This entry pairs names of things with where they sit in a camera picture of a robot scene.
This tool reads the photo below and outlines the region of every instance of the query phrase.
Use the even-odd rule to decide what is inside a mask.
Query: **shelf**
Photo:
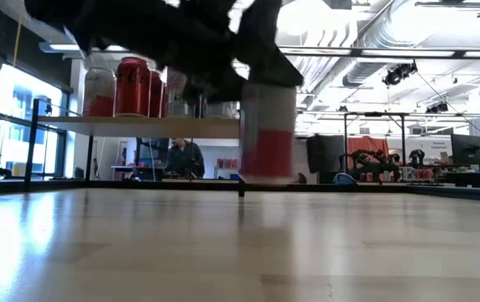
[[[100,138],[238,138],[238,120],[222,118],[39,117],[39,123]]]

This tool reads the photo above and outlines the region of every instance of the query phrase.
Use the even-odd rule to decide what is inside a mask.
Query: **window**
[[[23,129],[21,127],[11,127],[8,131],[8,139],[22,142],[23,141]]]
[[[35,98],[45,101],[50,99],[53,105],[60,106],[63,93],[61,89],[21,70],[3,65],[0,70],[0,113],[31,121],[33,99]],[[40,116],[46,115],[46,107],[45,102],[40,103]],[[53,106],[52,109],[53,116],[60,115],[58,107]]]
[[[10,65],[0,70],[0,167],[23,176],[23,165],[28,161],[34,99],[50,100],[52,115],[59,116],[58,108],[67,95]],[[46,115],[46,102],[39,104],[39,115]],[[33,173],[56,174],[63,171],[65,132],[57,129],[47,131],[39,125],[34,145]]]
[[[0,167],[12,170],[15,164],[27,163],[30,133],[30,127],[0,120]],[[42,173],[43,169],[46,174],[55,173],[58,139],[59,134],[56,132],[37,131],[34,173]]]

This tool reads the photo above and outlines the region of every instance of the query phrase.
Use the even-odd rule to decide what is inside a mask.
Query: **pipe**
[[[406,37],[411,37],[411,39],[407,40],[403,40],[404,35],[399,32],[403,26],[412,27],[409,23],[402,24],[402,20],[406,15],[409,15],[411,9],[415,8],[414,4],[414,0],[389,1],[371,22],[360,30],[354,46],[377,49],[414,47],[427,39],[431,35],[430,30],[425,30],[415,35],[407,35]],[[419,22],[421,21],[418,19],[416,26],[420,26]],[[358,62],[356,59],[341,58],[334,64],[326,78],[316,87],[314,93],[317,96],[320,95],[328,85],[344,85],[350,88],[359,87],[370,76],[386,65],[387,63]]]

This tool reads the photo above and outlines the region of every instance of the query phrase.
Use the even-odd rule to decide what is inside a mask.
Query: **desk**
[[[480,172],[473,173],[445,173],[446,182],[453,183],[459,187],[471,186],[473,188],[480,188]]]
[[[165,164],[156,164],[153,167],[136,167],[136,166],[112,166],[115,172],[135,173],[141,180],[161,181],[164,176]]]
[[[422,185],[422,186],[430,186],[430,187],[436,187],[436,186],[440,186],[440,187],[454,187],[455,185],[454,184],[446,184],[446,183],[421,183],[421,182],[383,182],[382,184],[378,183],[378,182],[367,182],[367,181],[358,181],[357,182],[358,185],[383,185],[383,186],[406,186],[406,185],[409,185],[409,186],[418,186],[418,185]]]
[[[188,179],[162,179],[166,183],[195,183],[195,184],[238,184],[239,180],[188,180]]]

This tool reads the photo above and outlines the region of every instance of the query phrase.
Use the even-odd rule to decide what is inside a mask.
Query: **person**
[[[183,138],[172,138],[165,172],[175,172],[181,176],[188,176],[191,172],[197,178],[202,178],[205,175],[205,160],[199,146]]]

